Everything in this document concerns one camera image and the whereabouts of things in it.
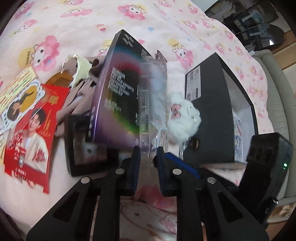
red card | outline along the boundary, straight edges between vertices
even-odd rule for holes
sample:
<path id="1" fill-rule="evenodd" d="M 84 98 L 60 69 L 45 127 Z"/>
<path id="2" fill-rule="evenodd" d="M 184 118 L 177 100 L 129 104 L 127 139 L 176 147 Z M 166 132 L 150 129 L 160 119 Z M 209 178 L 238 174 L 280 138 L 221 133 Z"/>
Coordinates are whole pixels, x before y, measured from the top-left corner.
<path id="1" fill-rule="evenodd" d="M 31 188 L 49 193 L 49 163 L 57 127 L 56 113 L 66 100 L 69 89 L 42 85 L 45 96 L 9 131 L 5 172 Z"/>

white plush toy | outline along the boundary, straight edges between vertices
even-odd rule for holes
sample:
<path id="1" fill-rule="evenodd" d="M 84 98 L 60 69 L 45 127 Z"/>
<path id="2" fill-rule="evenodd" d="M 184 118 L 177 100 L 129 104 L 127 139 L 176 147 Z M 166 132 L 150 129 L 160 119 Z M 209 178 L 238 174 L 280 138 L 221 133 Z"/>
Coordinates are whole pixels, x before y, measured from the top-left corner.
<path id="1" fill-rule="evenodd" d="M 167 113 L 167 137 L 179 145 L 197 132 L 202 121 L 200 112 L 180 92 L 168 95 Z"/>

white label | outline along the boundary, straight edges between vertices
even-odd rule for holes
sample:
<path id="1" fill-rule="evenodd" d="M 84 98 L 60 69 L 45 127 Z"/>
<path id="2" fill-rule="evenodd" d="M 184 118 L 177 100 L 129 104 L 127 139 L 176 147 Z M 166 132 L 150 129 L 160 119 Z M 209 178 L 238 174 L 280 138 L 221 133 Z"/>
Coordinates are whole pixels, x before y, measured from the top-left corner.
<path id="1" fill-rule="evenodd" d="M 193 101 L 200 97 L 200 66 L 198 66 L 187 75 L 186 100 Z"/>

paper card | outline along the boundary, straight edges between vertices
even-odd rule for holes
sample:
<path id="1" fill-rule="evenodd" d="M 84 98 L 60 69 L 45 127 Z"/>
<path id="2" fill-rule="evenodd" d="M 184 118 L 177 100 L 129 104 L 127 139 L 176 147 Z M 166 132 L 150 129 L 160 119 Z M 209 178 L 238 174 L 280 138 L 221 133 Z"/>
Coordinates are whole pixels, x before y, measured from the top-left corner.
<path id="1" fill-rule="evenodd" d="M 12 100 L 24 90 L 37 75 L 35 74 L 33 68 L 28 66 L 25 68 L 14 80 L 6 87 L 6 89 L 1 93 L 0 96 L 0 115 L 9 106 Z"/>
<path id="2" fill-rule="evenodd" d="M 0 126 L 0 134 L 14 128 L 19 120 L 34 108 L 36 103 L 45 95 L 39 80 L 35 79 L 28 84 L 23 91 L 13 99 L 1 115 L 2 126 Z"/>
<path id="3" fill-rule="evenodd" d="M 56 130 L 56 113 L 64 104 L 69 89 L 41 85 L 45 91 L 30 109 L 10 129 L 5 155 L 5 172 L 27 183 L 31 188 L 49 193 L 49 162 Z"/>
<path id="4" fill-rule="evenodd" d="M 232 115 L 233 115 L 233 124 L 234 124 L 234 160 L 243 163 L 242 124 L 233 110 L 232 110 Z"/>
<path id="5" fill-rule="evenodd" d="M 32 66 L 25 68 L 14 80 L 6 87 L 6 89 L 0 95 L 0 116 L 7 110 L 12 101 L 18 96 L 30 83 L 36 79 Z M 0 117 L 0 127 L 4 129 L 5 122 Z M 6 140 L 8 130 L 0 132 L 0 165 L 3 164 L 4 151 L 6 146 Z"/>

